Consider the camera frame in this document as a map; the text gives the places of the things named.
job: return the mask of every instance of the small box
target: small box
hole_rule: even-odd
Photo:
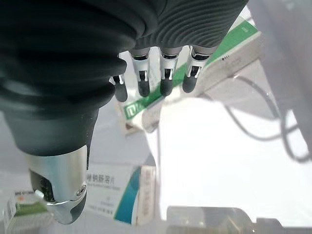
[[[5,233],[35,233],[54,219],[33,191],[16,191],[3,211]]]
[[[154,218],[155,166],[91,164],[85,210],[133,226]]]

